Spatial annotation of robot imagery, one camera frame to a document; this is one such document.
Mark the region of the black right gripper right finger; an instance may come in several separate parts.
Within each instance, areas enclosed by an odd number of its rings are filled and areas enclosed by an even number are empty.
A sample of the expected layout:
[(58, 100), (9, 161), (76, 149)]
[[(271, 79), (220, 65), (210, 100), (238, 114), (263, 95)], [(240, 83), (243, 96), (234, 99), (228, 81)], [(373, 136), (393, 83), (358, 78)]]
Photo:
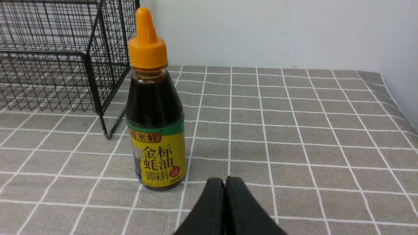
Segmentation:
[(227, 177), (224, 227), (227, 235), (285, 235), (239, 177)]

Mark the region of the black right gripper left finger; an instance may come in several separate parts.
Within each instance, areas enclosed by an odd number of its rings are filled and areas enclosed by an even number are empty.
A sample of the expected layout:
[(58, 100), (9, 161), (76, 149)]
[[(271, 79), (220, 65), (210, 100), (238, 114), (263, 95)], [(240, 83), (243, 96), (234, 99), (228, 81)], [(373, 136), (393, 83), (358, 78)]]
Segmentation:
[(223, 235), (225, 187), (220, 178), (207, 180), (200, 198), (175, 235)]

